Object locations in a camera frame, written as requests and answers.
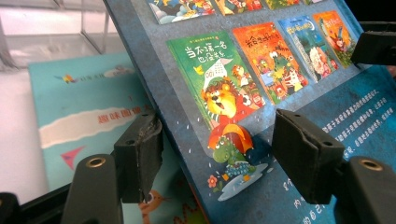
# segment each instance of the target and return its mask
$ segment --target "cartoon character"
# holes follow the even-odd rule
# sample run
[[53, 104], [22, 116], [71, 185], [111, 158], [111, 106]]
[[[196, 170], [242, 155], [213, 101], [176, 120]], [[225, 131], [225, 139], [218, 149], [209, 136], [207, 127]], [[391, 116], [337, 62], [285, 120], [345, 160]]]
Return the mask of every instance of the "cartoon character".
[[330, 43], [335, 50], [347, 52], [348, 46], [342, 37], [342, 33], [343, 27], [340, 26], [338, 29], [338, 34], [335, 34], [335, 37], [330, 36], [330, 39], [332, 40]]
[[245, 72], [245, 68], [239, 64], [233, 66], [233, 75], [238, 79], [238, 86], [241, 87], [245, 93], [253, 100], [257, 106], [262, 105], [262, 99], [259, 94], [259, 89], [256, 87], [253, 78], [250, 74]]
[[327, 64], [328, 58], [320, 47], [313, 47], [309, 51], [309, 58], [311, 59], [315, 72], [317, 72], [321, 78], [328, 76], [332, 72], [330, 66]]
[[271, 75], [274, 82], [282, 80], [285, 68], [290, 66], [290, 61], [281, 53], [270, 52], [270, 57], [274, 60], [274, 73]]
[[284, 100], [288, 97], [288, 93], [286, 92], [285, 88], [282, 85], [280, 84], [276, 85], [275, 90], [276, 90], [277, 99]]
[[261, 74], [266, 74], [268, 72], [271, 72], [268, 63], [264, 59], [259, 59], [259, 63], [256, 64], [256, 67], [257, 69], [259, 69]]
[[149, 192], [149, 200], [146, 203], [139, 203], [138, 206], [142, 212], [144, 224], [149, 224], [149, 213], [157, 209], [163, 201], [167, 201], [157, 190], [152, 189]]
[[210, 15], [215, 13], [215, 9], [210, 5], [207, 0], [193, 0], [194, 6], [192, 9], [200, 15]]
[[255, 110], [244, 105], [243, 95], [227, 77], [213, 81], [201, 96], [207, 110], [219, 116], [219, 123], [236, 123]]
[[286, 87], [288, 88], [288, 94], [297, 92], [303, 87], [303, 85], [306, 85], [305, 78], [299, 74], [294, 67], [285, 69], [283, 79], [285, 81]]
[[245, 0], [227, 0], [226, 2], [232, 5], [227, 7], [233, 12], [233, 14], [242, 13], [246, 10], [245, 7], [247, 3]]
[[218, 163], [227, 162], [224, 180], [235, 175], [243, 175], [248, 180], [248, 174], [256, 169], [251, 166], [245, 155], [253, 149], [253, 142], [248, 131], [237, 124], [226, 124], [216, 127], [209, 136], [208, 147], [213, 149], [213, 160]]
[[262, 3], [259, 0], [247, 0], [247, 10], [257, 10], [262, 8]]
[[223, 176], [225, 180], [235, 175], [243, 175], [244, 179], [248, 180], [248, 173], [253, 173], [256, 170], [226, 136], [219, 139], [213, 152], [213, 159], [218, 163], [227, 162], [226, 172]]

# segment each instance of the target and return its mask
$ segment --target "metal screw hole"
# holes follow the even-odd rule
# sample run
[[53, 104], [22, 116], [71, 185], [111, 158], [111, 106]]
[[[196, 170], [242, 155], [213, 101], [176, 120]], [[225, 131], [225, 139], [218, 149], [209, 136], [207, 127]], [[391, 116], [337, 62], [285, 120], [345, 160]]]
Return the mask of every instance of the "metal screw hole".
[[364, 166], [367, 169], [374, 170], [374, 171], [382, 171], [382, 166], [378, 164], [375, 161], [369, 161], [369, 160], [360, 160], [360, 163], [362, 166]]
[[86, 165], [90, 168], [95, 168], [103, 165], [106, 162], [105, 158], [97, 157], [87, 161]]

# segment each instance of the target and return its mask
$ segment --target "book title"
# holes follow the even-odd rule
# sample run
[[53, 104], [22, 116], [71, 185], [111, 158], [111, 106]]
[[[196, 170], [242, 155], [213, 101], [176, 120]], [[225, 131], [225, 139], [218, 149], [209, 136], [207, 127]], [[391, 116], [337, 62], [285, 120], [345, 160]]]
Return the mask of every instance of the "book title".
[[306, 22], [303, 25], [295, 25], [293, 27], [288, 27], [287, 32], [292, 35], [298, 31], [306, 30], [306, 29], [311, 29], [314, 30], [314, 24], [312, 22]]
[[339, 19], [329, 19], [323, 22], [326, 27], [332, 27], [334, 25], [340, 24]]
[[224, 57], [223, 49], [227, 49], [227, 45], [224, 41], [219, 41], [219, 43], [206, 42], [196, 47], [187, 46], [185, 51], [190, 59], [196, 58], [200, 63], [206, 63]]
[[265, 33], [262, 36], [251, 36], [249, 39], [247, 39], [245, 41], [245, 43], [247, 44], [248, 47], [253, 47], [255, 45], [261, 44], [261, 43], [265, 43], [268, 42], [270, 40], [273, 39], [279, 39], [279, 35], [278, 34], [268, 34]]

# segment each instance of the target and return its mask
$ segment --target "glass shelf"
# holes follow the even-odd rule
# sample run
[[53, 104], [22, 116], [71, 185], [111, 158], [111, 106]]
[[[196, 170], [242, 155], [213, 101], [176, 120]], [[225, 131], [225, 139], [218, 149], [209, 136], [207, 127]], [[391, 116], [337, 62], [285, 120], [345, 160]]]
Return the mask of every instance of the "glass shelf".
[[27, 68], [33, 62], [125, 51], [101, 0], [62, 1], [80, 10], [53, 7], [54, 1], [20, 0], [8, 7], [5, 2], [9, 1], [0, 0], [0, 71]]

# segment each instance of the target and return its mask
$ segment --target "book cover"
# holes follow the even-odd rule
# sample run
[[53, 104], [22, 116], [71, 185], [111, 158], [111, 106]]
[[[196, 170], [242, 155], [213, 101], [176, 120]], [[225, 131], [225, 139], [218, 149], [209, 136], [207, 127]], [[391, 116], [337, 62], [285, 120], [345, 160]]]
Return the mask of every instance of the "book cover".
[[265, 105], [259, 86], [224, 31], [166, 42], [210, 130]]
[[351, 36], [337, 11], [325, 11], [312, 15], [320, 31], [332, 47], [341, 65], [348, 67], [352, 64], [350, 58], [356, 46], [355, 39]]
[[159, 24], [184, 21], [215, 13], [209, 0], [148, 0], [148, 5]]
[[[211, 131], [203, 113], [194, 101], [195, 94], [191, 93], [188, 82], [167, 45], [168, 40], [226, 31], [241, 53], [243, 61], [248, 65], [247, 58], [244, 57], [232, 36], [233, 28], [298, 17], [303, 13], [312, 15], [327, 8], [327, 10], [336, 9], [342, 13], [349, 25], [354, 27], [349, 31], [358, 36], [358, 33], [361, 32], [359, 24], [354, 20], [343, 0], [326, 0], [311, 7], [285, 7], [277, 11], [269, 11], [270, 16], [257, 10], [229, 17], [222, 15], [206, 17], [204, 20], [207, 19], [210, 22], [205, 24], [197, 24], [190, 20], [181, 22], [180, 26], [178, 24], [176, 32], [168, 32], [167, 27], [153, 23], [149, 18], [152, 15], [136, 14], [137, 9], [144, 8], [145, 2], [142, 3], [138, 0], [106, 0], [106, 2], [110, 15], [116, 21], [120, 35], [124, 37], [125, 45], [131, 52], [132, 60], [141, 71], [140, 75], [147, 86], [148, 94], [155, 101], [157, 111], [166, 126], [167, 136], [172, 139], [170, 142], [173, 149], [179, 156], [186, 177], [210, 223], [335, 223], [333, 211], [335, 199], [332, 198], [330, 204], [307, 203], [284, 173], [276, 158], [271, 156], [272, 130], [277, 108], [299, 111], [322, 129], [328, 125], [330, 128], [336, 126], [339, 130], [330, 131], [330, 134], [337, 136], [337, 139], [341, 139], [344, 134], [352, 133], [353, 135], [347, 137], [350, 142], [343, 141], [347, 155], [381, 154], [382, 150], [373, 150], [373, 148], [376, 148], [376, 141], [382, 141], [381, 143], [384, 142], [384, 145], [381, 145], [381, 148], [385, 148], [384, 150], [387, 151], [384, 156], [388, 157], [388, 163], [393, 163], [392, 165], [395, 166], [392, 161], [393, 157], [389, 155], [389, 153], [394, 154], [395, 143], [393, 139], [384, 138], [381, 134], [384, 132], [389, 135], [394, 131], [395, 126], [392, 124], [395, 117], [391, 113], [394, 110], [395, 102], [390, 99], [395, 98], [394, 93], [388, 94], [388, 92], [395, 92], [394, 82], [390, 77], [387, 77], [389, 74], [376, 67], [372, 70], [368, 69], [371, 66], [363, 65], [360, 70], [355, 66], [344, 68], [340, 65], [340, 68], [335, 70], [331, 76], [323, 78], [319, 83], [310, 80], [307, 86], [291, 95], [289, 99], [278, 105], [266, 104], [236, 123], [250, 134], [254, 145], [254, 148], [248, 150], [246, 155], [242, 155], [246, 156], [247, 160], [254, 158], [251, 153], [256, 153], [256, 151], [259, 155], [267, 155], [267, 160], [251, 162], [253, 165], [267, 164], [267, 168], [254, 184], [243, 190], [240, 190], [239, 187], [241, 183], [244, 183], [244, 178], [235, 178], [237, 181], [229, 185], [223, 178], [224, 167], [228, 162], [218, 163], [209, 156], [210, 152], [213, 155], [215, 151], [207, 148], [207, 140]], [[124, 7], [126, 10], [119, 12], [120, 7]], [[292, 44], [289, 47], [291, 50], [295, 49]], [[193, 67], [190, 67], [189, 71], [195, 73]], [[370, 108], [362, 107], [364, 102], [367, 103], [370, 98], [373, 100], [364, 106], [381, 107], [378, 112], [374, 112], [372, 109], [372, 116]], [[350, 107], [352, 109], [359, 107], [361, 110], [353, 110], [352, 116]], [[367, 111], [371, 116], [370, 120], [364, 119], [368, 118]], [[367, 126], [355, 128], [363, 123]], [[370, 127], [378, 127], [377, 131], [373, 132], [373, 129], [369, 131], [369, 124]], [[238, 131], [235, 125], [229, 127], [229, 130], [234, 127], [234, 130]], [[367, 137], [366, 131], [374, 134]], [[240, 129], [239, 134], [234, 134], [234, 136], [237, 135], [248, 136], [243, 129]], [[219, 152], [223, 152], [220, 153], [223, 156], [219, 157], [223, 160], [231, 158], [230, 156], [241, 158], [238, 153], [231, 153], [236, 152], [235, 150], [227, 151], [222, 147], [224, 144], [230, 143], [227, 139], [224, 140], [219, 142]], [[234, 191], [237, 194], [227, 200], [222, 200], [224, 196], [221, 195], [225, 191]]]
[[308, 85], [273, 22], [234, 28], [233, 34], [274, 105]]
[[[111, 153], [135, 116], [151, 108], [126, 52], [31, 63], [29, 73], [49, 190], [70, 183], [84, 158]], [[152, 201], [124, 204], [126, 223], [204, 218], [164, 139]]]
[[305, 3], [306, 5], [312, 5], [312, 4], [321, 2], [321, 1], [324, 1], [324, 0], [304, 0], [304, 3]]
[[298, 5], [300, 0], [265, 0], [272, 10]]
[[265, 102], [227, 32], [172, 39], [166, 44], [208, 128], [206, 161], [217, 163], [217, 171], [206, 174], [209, 187], [214, 197], [220, 193], [219, 201], [226, 201], [257, 181], [268, 165], [254, 163], [266, 155], [259, 154], [248, 131], [238, 125]]
[[290, 42], [303, 58], [309, 75], [319, 81], [338, 69], [326, 41], [320, 35], [314, 21], [308, 16], [279, 21]]
[[215, 2], [223, 16], [262, 9], [262, 2], [260, 0], [215, 0]]

